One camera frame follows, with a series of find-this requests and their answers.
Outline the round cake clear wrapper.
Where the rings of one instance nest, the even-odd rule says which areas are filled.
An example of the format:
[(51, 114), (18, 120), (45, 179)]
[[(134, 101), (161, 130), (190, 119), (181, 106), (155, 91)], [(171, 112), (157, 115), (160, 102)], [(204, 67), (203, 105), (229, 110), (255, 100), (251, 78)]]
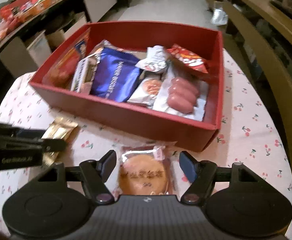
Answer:
[(133, 196), (173, 193), (169, 145), (164, 142), (123, 146), (119, 154), (118, 194)]

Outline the pink sausages vacuum pack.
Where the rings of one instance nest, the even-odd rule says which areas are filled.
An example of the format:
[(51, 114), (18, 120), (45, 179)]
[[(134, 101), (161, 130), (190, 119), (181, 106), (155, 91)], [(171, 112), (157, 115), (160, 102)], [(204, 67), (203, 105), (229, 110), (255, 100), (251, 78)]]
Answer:
[(202, 121), (209, 84), (169, 66), (154, 101), (153, 110)]

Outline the orange brown snack pack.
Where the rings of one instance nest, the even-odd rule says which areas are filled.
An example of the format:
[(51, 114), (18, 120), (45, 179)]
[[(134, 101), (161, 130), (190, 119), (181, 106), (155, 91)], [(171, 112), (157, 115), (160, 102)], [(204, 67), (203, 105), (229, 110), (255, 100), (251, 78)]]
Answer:
[(85, 58), (90, 28), (78, 29), (56, 50), (54, 63), (44, 75), (42, 83), (54, 87), (66, 87), (80, 60)]

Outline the blue wafer biscuit pack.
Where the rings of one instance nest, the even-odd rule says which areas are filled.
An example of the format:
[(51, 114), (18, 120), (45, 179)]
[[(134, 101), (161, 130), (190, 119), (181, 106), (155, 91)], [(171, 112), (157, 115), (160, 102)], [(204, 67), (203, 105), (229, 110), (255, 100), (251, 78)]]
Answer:
[(126, 102), (138, 86), (142, 70), (136, 67), (139, 59), (130, 53), (103, 48), (97, 65), (90, 95)]

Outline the white black small snack pack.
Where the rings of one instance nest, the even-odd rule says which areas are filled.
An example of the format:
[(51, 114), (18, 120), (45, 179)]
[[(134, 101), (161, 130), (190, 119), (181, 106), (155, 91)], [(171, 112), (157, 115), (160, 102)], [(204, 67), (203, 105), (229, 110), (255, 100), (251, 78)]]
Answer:
[(79, 61), (71, 83), (70, 91), (90, 94), (98, 64), (99, 54), (91, 54)]

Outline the red candy snack bag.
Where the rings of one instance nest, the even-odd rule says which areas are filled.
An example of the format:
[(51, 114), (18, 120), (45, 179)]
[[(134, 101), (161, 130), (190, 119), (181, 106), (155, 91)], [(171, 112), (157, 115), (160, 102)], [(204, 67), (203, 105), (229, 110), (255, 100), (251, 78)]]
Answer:
[(178, 59), (188, 68), (208, 74), (206, 59), (200, 57), (198, 54), (193, 53), (178, 44), (174, 44), (171, 48), (166, 49), (166, 52), (175, 59)]

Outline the white snack pouch red seal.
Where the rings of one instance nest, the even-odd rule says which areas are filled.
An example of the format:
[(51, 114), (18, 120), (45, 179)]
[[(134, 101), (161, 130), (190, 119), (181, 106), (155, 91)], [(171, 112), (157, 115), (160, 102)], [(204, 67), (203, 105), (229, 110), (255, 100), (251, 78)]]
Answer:
[(162, 74), (167, 68), (167, 58), (168, 56), (163, 46), (148, 47), (146, 58), (139, 60), (135, 67), (155, 74)]

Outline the red cardboard box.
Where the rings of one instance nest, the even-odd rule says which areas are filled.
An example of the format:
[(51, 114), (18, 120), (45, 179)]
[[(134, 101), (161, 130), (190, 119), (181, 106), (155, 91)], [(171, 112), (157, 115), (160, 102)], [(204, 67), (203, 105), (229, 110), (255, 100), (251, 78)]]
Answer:
[[(128, 50), (178, 44), (206, 59), (209, 72), (199, 74), (199, 78), (209, 84), (203, 120), (190, 120), (43, 84), (45, 74), (86, 31), (90, 33), (88, 50), (104, 39)], [(44, 62), (30, 79), (29, 85), (54, 108), (130, 134), (174, 142), (186, 150), (201, 152), (215, 139), (221, 128), (223, 81), (223, 37), (220, 31), (171, 22), (113, 21), (89, 23), (78, 29)]]

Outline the gold brown snack bar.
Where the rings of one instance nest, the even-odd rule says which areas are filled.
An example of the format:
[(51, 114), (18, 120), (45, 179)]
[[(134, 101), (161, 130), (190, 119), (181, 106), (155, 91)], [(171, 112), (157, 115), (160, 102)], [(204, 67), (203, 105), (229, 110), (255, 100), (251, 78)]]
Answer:
[(70, 119), (57, 117), (49, 125), (46, 132), (43, 134), (42, 139), (62, 140), (57, 142), (57, 146), (47, 146), (43, 154), (43, 165), (52, 165), (59, 153), (66, 150), (68, 143), (67, 140), (71, 133), (78, 127), (78, 124)]

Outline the cherry print tablecloth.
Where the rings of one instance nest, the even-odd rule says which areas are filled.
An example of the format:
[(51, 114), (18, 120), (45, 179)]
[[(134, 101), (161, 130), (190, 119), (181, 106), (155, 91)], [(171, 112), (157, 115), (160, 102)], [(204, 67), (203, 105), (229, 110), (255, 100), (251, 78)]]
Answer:
[[(219, 166), (241, 162), (280, 191), (292, 204), (292, 173), (275, 124), (249, 80), (228, 53), (224, 53), (224, 93), (221, 128), (198, 160)], [(33, 73), (17, 78), (0, 105), (0, 122), (30, 129), (47, 129), (63, 112), (50, 108), (29, 86)], [(108, 150), (139, 146), (147, 139), (124, 133), (96, 122), (72, 117), (78, 133), (70, 152), (60, 154), (69, 166), (99, 159)], [(0, 232), (8, 234), (2, 220), (6, 199), (40, 173), (39, 167), (0, 172)]]

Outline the white storage bin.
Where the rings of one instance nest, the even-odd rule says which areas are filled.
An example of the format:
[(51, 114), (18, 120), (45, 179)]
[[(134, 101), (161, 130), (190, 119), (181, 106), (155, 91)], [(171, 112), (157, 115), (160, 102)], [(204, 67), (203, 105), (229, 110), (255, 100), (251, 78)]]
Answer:
[(79, 28), (86, 24), (87, 20), (84, 12), (77, 14), (71, 12), (68, 18), (60, 17), (56, 19), (45, 31), (50, 48), (55, 50)]

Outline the pale bread clear pack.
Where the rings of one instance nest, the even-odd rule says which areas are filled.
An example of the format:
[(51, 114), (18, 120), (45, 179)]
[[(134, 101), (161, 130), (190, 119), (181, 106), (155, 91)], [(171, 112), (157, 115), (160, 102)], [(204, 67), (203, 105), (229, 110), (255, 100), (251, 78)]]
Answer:
[(95, 45), (92, 51), (90, 51), (89, 55), (100, 53), (104, 48), (117, 49), (117, 47), (111, 44), (108, 40), (102, 40), (97, 45)]

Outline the orange flat box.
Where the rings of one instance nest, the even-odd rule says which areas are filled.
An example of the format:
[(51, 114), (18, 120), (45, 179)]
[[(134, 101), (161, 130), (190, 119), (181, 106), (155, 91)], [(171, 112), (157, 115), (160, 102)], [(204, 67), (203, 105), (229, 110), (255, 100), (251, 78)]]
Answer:
[(52, 0), (41, 0), (28, 9), (23, 9), (18, 13), (20, 22), (25, 23), (31, 18), (41, 14), (44, 10), (52, 5)]

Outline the wooden tv cabinet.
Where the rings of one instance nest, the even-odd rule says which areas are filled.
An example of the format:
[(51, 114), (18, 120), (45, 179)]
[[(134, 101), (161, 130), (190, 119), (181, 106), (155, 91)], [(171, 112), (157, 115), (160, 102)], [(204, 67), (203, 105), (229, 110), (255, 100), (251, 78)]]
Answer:
[(206, 0), (228, 15), (226, 32), (246, 73), (279, 126), (292, 169), (292, 0)]

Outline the silver foil bag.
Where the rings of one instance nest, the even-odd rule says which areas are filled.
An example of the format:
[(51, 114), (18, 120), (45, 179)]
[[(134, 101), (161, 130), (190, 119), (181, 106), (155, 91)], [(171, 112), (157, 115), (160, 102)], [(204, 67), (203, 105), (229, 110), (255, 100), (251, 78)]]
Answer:
[(223, 2), (215, 1), (213, 5), (213, 16), (211, 23), (216, 26), (226, 25), (228, 22), (228, 15), (223, 9)]

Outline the dark long side table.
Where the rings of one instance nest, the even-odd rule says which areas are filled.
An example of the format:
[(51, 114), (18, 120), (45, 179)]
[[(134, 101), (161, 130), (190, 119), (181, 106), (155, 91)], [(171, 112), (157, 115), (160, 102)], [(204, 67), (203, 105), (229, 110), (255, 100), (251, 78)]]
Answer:
[(40, 34), (53, 34), (85, 16), (88, 22), (98, 22), (117, 0), (60, 0), (8, 34), (0, 42), (0, 83), (36, 71), (37, 64), (26, 49)]

